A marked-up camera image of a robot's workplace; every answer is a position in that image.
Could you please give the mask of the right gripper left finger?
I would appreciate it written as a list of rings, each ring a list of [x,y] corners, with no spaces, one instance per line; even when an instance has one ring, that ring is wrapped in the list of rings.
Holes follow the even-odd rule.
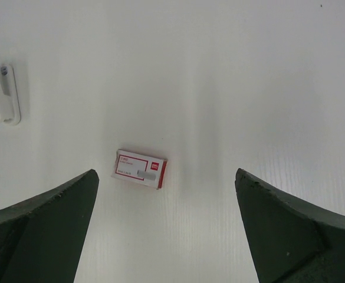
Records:
[[[91,169],[0,210],[0,282],[74,282],[95,205]]]

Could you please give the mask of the red white staple box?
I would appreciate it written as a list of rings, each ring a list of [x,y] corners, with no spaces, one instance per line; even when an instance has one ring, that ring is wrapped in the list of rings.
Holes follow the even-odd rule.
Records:
[[[167,159],[118,149],[111,176],[119,180],[161,189],[166,167]]]

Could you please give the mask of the white stapler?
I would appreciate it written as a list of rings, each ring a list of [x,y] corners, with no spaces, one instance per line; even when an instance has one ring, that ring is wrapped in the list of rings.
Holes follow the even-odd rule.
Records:
[[[17,85],[12,65],[0,65],[0,123],[15,126],[21,121]]]

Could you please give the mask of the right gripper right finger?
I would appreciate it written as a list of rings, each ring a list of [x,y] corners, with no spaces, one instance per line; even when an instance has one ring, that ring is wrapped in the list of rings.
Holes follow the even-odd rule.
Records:
[[[235,188],[259,282],[345,282],[345,216],[238,169]]]

